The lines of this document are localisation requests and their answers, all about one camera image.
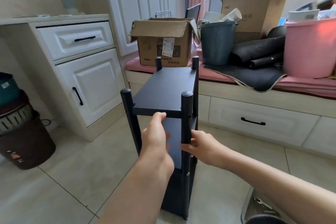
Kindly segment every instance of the countertop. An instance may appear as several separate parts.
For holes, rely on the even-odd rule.
[[[91,18],[109,18],[108,14],[87,14],[87,15],[61,15],[49,17],[24,17],[24,18],[0,18],[0,26],[11,24],[22,24],[32,22],[61,21],[61,20],[77,20]]]

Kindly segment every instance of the cabinet door handle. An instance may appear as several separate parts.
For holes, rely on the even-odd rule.
[[[265,126],[266,125],[266,123],[265,122],[254,122],[254,121],[250,121],[250,120],[247,120],[247,119],[245,119],[244,117],[241,117],[240,118],[242,121],[246,121],[246,122],[250,122],[250,123],[253,123],[253,124],[258,124],[258,125],[262,125],[262,126]]]
[[[73,90],[76,92],[76,94],[77,94],[77,97],[78,97],[78,99],[79,99],[79,104],[80,104],[80,105],[83,105],[82,99],[81,99],[81,97],[79,96],[76,87],[72,87],[72,89],[73,89]]]
[[[89,37],[84,37],[84,38],[77,38],[77,39],[75,39],[75,42],[79,42],[79,41],[83,41],[83,40],[88,40],[88,39],[94,39],[94,38],[96,38],[95,35],[89,36]]]

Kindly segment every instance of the black post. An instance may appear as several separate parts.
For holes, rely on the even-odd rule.
[[[199,74],[199,60],[198,56],[192,57],[192,69],[196,70],[195,86],[194,86],[194,101],[192,106],[192,115],[198,116],[198,74]],[[198,119],[196,121],[196,130],[198,130]]]
[[[162,69],[161,57],[155,58],[155,65],[156,65],[156,71],[159,71]]]
[[[191,120],[193,115],[193,93],[184,91],[181,95],[181,143],[191,143]],[[190,153],[182,151],[182,182],[183,182],[183,218],[188,219],[189,184],[190,184]]]
[[[122,89],[120,91],[121,99],[123,100],[124,109],[128,119],[128,124],[131,129],[133,141],[136,147],[138,155],[141,151],[142,141],[141,141],[141,129],[139,126],[138,117],[133,114],[132,108],[134,106],[131,89]]]

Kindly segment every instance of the person's right hand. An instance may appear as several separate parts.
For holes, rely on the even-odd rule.
[[[233,150],[204,131],[191,130],[191,135],[191,144],[181,144],[181,150],[189,152],[207,165],[227,169],[226,160]]]

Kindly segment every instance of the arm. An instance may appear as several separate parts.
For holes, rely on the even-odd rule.
[[[166,113],[155,113],[142,135],[140,156],[97,224],[155,223],[174,163],[166,150],[161,121]]]
[[[211,134],[192,131],[181,149],[234,174],[267,196],[298,224],[336,223],[336,194],[230,150]]]

